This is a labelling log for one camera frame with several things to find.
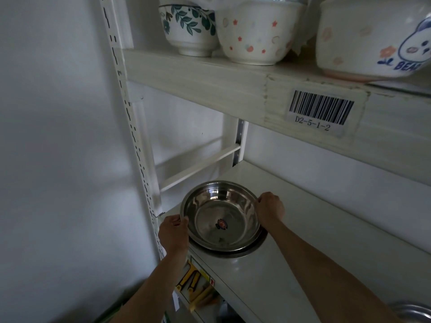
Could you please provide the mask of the green leaf ceramic bowl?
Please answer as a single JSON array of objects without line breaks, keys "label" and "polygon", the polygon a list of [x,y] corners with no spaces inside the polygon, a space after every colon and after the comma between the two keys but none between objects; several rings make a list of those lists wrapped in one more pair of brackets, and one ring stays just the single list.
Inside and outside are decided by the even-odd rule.
[{"label": "green leaf ceramic bowl", "polygon": [[190,0],[159,0],[165,37],[181,55],[211,57],[220,48],[213,10]]}]

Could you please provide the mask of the barcode label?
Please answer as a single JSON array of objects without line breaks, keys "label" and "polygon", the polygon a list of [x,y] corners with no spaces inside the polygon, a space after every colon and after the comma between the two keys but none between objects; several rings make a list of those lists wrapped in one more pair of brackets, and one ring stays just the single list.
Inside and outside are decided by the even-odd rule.
[{"label": "barcode label", "polygon": [[355,101],[340,96],[294,90],[284,115],[286,122],[313,130],[344,136],[350,125],[350,112]]}]

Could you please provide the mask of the white perforated rack upright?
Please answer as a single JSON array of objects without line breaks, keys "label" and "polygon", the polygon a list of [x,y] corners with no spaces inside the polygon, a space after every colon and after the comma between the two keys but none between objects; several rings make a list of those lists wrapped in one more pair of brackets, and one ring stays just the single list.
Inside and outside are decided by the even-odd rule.
[{"label": "white perforated rack upright", "polygon": [[100,2],[103,21],[116,70],[116,79],[122,97],[128,129],[132,138],[139,176],[143,186],[143,194],[150,218],[153,235],[157,245],[159,258],[165,256],[161,246],[159,233],[159,215],[163,214],[158,179],[154,164],[154,155],[147,130],[147,122],[143,108],[143,96],[135,91],[129,80],[126,68],[125,52],[133,49],[132,29],[127,11],[126,0],[98,0]]}]

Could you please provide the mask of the yellow shelf label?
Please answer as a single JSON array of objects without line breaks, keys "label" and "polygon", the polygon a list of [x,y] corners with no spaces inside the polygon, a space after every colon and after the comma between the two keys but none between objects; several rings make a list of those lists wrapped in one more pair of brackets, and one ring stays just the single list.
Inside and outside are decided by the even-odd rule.
[{"label": "yellow shelf label", "polygon": [[202,302],[215,292],[214,284],[213,278],[209,277],[203,269],[198,268],[197,264],[193,264],[190,259],[187,259],[174,291],[185,297],[189,303]]}]

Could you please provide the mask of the person's right forearm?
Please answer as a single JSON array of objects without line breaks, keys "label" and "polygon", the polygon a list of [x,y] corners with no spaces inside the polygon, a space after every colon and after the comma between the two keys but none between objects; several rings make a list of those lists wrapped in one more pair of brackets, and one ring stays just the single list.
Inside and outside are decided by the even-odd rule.
[{"label": "person's right forearm", "polygon": [[262,225],[275,240],[321,323],[403,323],[368,287],[287,228]]}]

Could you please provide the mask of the cartoon print ceramic bowl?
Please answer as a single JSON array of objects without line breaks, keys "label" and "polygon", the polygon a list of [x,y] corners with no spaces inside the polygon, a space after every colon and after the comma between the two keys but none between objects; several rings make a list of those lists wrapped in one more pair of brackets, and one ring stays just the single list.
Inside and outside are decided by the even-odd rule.
[{"label": "cartoon print ceramic bowl", "polygon": [[431,65],[431,0],[325,0],[316,63],[325,75],[371,82]]}]

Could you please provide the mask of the stainless steel bowl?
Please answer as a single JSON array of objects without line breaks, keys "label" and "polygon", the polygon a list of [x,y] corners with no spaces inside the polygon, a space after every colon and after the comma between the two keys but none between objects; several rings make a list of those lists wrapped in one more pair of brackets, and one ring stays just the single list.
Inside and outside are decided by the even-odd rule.
[{"label": "stainless steel bowl", "polygon": [[214,251],[214,250],[208,250],[207,248],[204,248],[197,244],[191,237],[189,237],[189,245],[196,249],[201,251],[202,253],[215,257],[215,258],[221,258],[221,259],[237,259],[241,257],[245,257],[254,251],[256,251],[266,240],[268,235],[268,232],[263,229],[258,238],[251,243],[249,246],[237,250],[237,251],[231,251],[231,252],[225,252],[225,251]]},{"label": "stainless steel bowl", "polygon": [[188,234],[198,246],[217,253],[236,253],[266,235],[249,189],[225,180],[194,187],[180,205],[180,217],[188,218]]}]

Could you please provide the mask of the person's left hand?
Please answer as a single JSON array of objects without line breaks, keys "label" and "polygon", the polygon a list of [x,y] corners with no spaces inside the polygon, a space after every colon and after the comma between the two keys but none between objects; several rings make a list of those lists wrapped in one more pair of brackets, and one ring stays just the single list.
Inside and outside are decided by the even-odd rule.
[{"label": "person's left hand", "polygon": [[188,229],[172,226],[172,215],[166,216],[159,227],[158,237],[167,255],[187,255],[189,249]]}]

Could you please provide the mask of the white wooden shelf board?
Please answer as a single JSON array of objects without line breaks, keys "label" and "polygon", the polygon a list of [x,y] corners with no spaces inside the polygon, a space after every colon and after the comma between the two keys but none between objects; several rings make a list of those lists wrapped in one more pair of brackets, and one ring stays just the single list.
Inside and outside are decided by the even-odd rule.
[{"label": "white wooden shelf board", "polygon": [[[140,83],[431,186],[431,89],[326,77],[314,65],[244,65],[224,58],[125,49],[128,82]],[[295,121],[294,94],[353,102],[343,125]]]}]

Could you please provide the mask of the person's left forearm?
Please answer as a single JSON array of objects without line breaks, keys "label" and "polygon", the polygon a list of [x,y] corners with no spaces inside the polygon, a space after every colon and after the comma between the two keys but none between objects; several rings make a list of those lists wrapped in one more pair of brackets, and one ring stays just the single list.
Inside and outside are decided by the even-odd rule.
[{"label": "person's left forearm", "polygon": [[110,323],[162,323],[165,310],[186,262],[188,245],[176,246],[139,290],[113,316]]}]

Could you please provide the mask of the flower dotted ceramic bowl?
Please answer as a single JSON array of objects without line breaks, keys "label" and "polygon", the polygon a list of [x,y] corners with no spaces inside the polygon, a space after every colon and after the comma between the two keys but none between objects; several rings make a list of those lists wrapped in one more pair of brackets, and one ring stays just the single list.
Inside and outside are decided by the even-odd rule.
[{"label": "flower dotted ceramic bowl", "polygon": [[274,65],[290,51],[308,0],[247,0],[215,11],[219,43],[232,62]]}]

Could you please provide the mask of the white rack cross brace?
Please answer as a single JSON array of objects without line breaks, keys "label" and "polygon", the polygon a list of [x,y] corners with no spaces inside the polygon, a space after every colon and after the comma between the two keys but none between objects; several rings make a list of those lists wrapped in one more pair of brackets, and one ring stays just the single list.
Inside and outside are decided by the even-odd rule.
[{"label": "white rack cross brace", "polygon": [[166,190],[188,179],[192,175],[200,172],[201,170],[207,168],[208,166],[211,166],[212,164],[224,159],[230,154],[233,154],[239,149],[240,149],[240,144],[233,144],[215,153],[214,155],[199,161],[198,163],[186,168],[185,170],[175,174],[174,176],[162,181],[159,184],[159,191],[165,192]]}]

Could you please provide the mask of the person's right hand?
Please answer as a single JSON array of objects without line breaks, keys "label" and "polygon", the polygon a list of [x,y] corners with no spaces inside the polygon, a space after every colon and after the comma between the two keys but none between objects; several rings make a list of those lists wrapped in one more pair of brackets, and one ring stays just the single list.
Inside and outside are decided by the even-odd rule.
[{"label": "person's right hand", "polygon": [[266,196],[266,208],[256,208],[257,218],[261,226],[270,234],[276,227],[282,225],[285,209],[280,198],[272,192],[264,192],[260,196]]}]

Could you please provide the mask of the white smooth shelf board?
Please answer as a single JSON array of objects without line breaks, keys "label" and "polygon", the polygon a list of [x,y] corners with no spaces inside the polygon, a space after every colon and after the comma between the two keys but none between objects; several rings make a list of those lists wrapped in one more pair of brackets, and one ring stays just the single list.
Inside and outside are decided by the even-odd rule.
[{"label": "white smooth shelf board", "polygon": [[[283,222],[353,274],[384,303],[431,307],[431,254],[242,161],[220,176],[256,196],[271,191],[286,209]],[[215,289],[248,323],[319,323],[272,237],[254,252],[223,259],[190,246]]]}]

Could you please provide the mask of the grey slotted rack upright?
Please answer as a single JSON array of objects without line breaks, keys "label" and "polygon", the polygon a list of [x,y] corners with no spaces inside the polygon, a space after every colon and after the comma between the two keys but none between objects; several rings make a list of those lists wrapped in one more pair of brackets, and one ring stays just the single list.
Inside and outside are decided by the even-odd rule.
[{"label": "grey slotted rack upright", "polygon": [[239,162],[241,162],[244,158],[248,127],[248,121],[238,119],[235,143],[238,144],[240,148],[234,152],[232,164],[233,167],[236,166]]}]

